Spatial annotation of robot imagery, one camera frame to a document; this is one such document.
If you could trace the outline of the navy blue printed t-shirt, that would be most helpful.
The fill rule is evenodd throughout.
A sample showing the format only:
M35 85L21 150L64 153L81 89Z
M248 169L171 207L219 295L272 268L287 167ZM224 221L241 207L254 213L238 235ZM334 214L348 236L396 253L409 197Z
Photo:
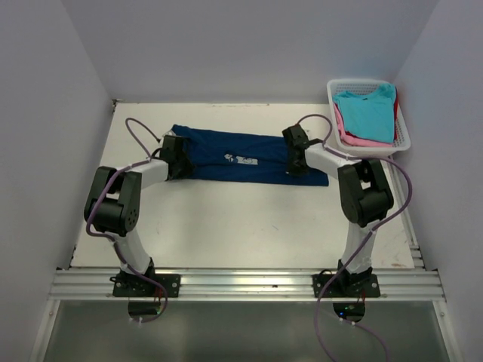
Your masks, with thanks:
M184 138L194 170L190 179L287 186L329 186L326 173L302 176L286 171L288 151L282 137L195 129L175 124L171 133Z

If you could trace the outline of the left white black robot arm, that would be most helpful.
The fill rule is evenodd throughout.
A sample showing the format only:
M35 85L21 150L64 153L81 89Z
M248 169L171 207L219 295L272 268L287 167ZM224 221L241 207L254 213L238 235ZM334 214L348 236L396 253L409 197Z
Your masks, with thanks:
M86 233L105 238L113 247L121 270L131 274L130 286L140 296L155 291L157 278L148 272L152 258L137 231L141 192L158 183L183 179L194 165L188 156L188 140L168 134L162 144L142 161L124 167L98 167L84 208Z

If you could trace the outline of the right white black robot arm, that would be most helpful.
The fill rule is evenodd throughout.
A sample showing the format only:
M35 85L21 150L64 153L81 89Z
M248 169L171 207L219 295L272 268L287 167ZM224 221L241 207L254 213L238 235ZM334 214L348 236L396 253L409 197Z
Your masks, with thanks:
M340 205L348 220L346 246L338 261L337 272L314 275L315 291L322 296L354 296L376 282L372 275L372 253L377 231L394 206L394 198L376 158L359 159L327 146L323 140L310 140L298 124L282 131L288 149L287 172L305 176L320 170L335 178Z

